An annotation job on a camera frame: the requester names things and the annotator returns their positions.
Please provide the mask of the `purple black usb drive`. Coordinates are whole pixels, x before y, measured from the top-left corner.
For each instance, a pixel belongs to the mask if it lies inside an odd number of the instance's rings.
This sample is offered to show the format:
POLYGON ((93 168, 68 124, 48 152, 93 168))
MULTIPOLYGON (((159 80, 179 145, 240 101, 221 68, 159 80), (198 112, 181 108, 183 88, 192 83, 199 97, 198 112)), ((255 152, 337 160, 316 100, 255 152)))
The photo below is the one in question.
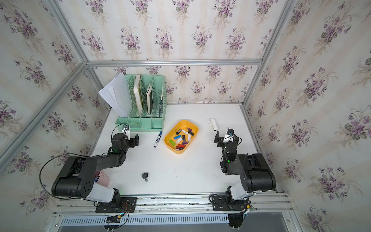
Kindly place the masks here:
POLYGON ((194 133, 193 133, 192 129, 188 128, 187 132, 188 132, 191 136, 194 136, 194 133))

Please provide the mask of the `yellow plastic storage box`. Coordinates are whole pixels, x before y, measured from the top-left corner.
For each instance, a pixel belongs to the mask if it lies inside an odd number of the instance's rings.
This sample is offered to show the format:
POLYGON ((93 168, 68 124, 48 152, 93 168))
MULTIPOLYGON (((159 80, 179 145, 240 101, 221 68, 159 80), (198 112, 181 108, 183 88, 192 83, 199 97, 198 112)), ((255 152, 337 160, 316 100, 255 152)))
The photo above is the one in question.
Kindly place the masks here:
POLYGON ((181 154, 195 140, 198 131, 192 122, 181 120, 164 137, 164 143, 174 153, 181 154))

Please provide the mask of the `green usb drive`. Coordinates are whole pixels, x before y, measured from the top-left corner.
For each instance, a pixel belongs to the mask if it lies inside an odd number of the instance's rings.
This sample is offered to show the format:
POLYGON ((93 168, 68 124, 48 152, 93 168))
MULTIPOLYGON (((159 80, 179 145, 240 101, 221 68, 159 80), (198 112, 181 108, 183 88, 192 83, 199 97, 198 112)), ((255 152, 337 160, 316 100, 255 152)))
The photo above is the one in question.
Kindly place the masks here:
POLYGON ((172 146, 176 146, 176 143, 173 141, 173 140, 169 140, 169 143, 172 145, 172 146))

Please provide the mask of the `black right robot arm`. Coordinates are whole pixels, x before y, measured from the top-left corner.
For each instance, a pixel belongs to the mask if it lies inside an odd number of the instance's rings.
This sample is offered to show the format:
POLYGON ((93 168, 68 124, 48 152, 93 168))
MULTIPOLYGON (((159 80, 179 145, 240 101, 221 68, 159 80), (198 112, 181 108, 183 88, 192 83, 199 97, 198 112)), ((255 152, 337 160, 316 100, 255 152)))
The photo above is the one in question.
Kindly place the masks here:
POLYGON ((227 206, 245 203, 255 191, 266 192, 276 188, 276 179, 265 158, 260 153, 238 154, 242 142, 233 129, 222 137, 216 133, 214 143, 222 149, 220 168, 227 176, 239 176, 240 182, 227 188, 224 199, 227 206))

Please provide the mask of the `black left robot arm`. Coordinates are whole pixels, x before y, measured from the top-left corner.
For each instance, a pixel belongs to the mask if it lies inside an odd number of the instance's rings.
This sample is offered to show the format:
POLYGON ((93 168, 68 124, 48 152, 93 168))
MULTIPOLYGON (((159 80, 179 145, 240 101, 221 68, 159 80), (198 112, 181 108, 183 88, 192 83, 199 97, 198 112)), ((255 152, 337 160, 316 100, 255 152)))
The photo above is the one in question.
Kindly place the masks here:
POLYGON ((52 185, 52 194, 119 205, 119 190, 98 184, 95 174, 104 169, 120 167, 126 160, 128 149, 139 145, 139 135, 128 138, 124 133, 117 133, 111 142, 112 146, 106 155, 69 157, 52 185))

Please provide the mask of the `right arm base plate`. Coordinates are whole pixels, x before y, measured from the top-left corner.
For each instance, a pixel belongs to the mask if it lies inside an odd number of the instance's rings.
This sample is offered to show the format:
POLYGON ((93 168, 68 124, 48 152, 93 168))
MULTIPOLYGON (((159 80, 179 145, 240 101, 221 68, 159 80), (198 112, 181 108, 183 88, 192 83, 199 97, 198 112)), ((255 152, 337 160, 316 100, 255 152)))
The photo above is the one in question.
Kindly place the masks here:
POLYGON ((250 208, 249 198, 234 200, 231 196, 211 194, 209 202, 212 204, 213 211, 244 211, 250 208))

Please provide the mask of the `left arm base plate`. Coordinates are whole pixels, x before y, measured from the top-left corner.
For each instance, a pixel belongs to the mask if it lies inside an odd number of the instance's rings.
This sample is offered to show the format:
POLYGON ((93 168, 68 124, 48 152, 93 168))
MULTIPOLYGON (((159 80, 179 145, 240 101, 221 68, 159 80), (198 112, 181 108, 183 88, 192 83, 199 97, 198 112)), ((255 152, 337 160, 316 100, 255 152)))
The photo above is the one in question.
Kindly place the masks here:
POLYGON ((137 197, 121 197, 119 201, 114 199, 110 203, 96 203, 95 213, 133 213, 137 199, 137 197))

